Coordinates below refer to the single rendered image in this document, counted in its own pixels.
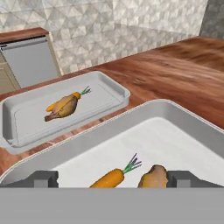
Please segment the orange carrot with green top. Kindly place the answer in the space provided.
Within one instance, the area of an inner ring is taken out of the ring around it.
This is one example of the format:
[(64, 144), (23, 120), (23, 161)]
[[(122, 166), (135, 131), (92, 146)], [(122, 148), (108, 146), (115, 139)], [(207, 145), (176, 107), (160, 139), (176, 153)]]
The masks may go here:
[[(79, 92), (74, 92), (72, 93), (72, 95), (74, 95), (78, 100), (81, 98), (82, 95), (85, 95), (87, 93), (91, 92), (91, 88), (89, 86), (87, 86), (84, 90), (82, 90), (80, 93)], [(45, 111), (46, 112), (50, 112), (53, 110), (54, 106), (56, 105), (56, 103), (59, 101), (56, 101), (55, 103), (53, 103), (52, 105), (48, 106)]]
[(104, 176), (96, 180), (90, 188), (115, 188), (124, 181), (126, 173), (135, 170), (141, 165), (142, 162), (138, 160), (137, 155), (134, 155), (123, 170), (115, 168), (114, 170), (109, 171)]

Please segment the brown chicken drumstick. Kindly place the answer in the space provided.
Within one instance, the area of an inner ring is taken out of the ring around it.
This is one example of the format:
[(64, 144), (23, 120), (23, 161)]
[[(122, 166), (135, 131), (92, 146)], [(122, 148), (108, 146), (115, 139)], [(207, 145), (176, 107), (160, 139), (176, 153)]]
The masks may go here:
[(159, 164), (154, 164), (150, 170), (145, 173), (138, 184), (138, 188), (166, 188), (167, 171)]
[(77, 102), (78, 100), (73, 94), (62, 97), (46, 109), (50, 115), (45, 116), (45, 121), (49, 122), (53, 119), (70, 116), (76, 110)]

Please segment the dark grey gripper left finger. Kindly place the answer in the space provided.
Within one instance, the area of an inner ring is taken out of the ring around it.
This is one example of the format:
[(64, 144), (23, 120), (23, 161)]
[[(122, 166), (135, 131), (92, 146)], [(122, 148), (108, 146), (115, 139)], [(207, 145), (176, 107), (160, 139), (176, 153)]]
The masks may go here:
[(58, 171), (35, 171), (29, 177), (7, 184), (2, 187), (16, 188), (58, 188)]

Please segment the white tupperware container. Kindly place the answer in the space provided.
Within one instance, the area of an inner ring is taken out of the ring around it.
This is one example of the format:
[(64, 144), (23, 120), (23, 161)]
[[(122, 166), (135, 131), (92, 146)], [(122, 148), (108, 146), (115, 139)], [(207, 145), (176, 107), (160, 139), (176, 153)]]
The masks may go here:
[[(46, 108), (88, 88), (70, 116), (45, 120)], [(0, 147), (18, 154), (129, 105), (130, 91), (100, 71), (84, 73), (0, 101)]]
[(47, 170), (59, 173), (61, 187), (89, 187), (133, 157), (142, 165), (121, 187), (136, 187), (153, 165), (224, 186), (224, 129), (167, 100), (144, 103), (17, 162), (0, 185)]

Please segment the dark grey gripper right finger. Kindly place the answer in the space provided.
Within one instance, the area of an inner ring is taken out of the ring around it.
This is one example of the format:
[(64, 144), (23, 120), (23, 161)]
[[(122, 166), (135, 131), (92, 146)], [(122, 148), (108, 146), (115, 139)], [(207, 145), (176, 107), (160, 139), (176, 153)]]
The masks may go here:
[(167, 179), (168, 179), (168, 182), (166, 184), (167, 187), (174, 187), (174, 188), (220, 187), (220, 185), (196, 177), (189, 171), (168, 171)]

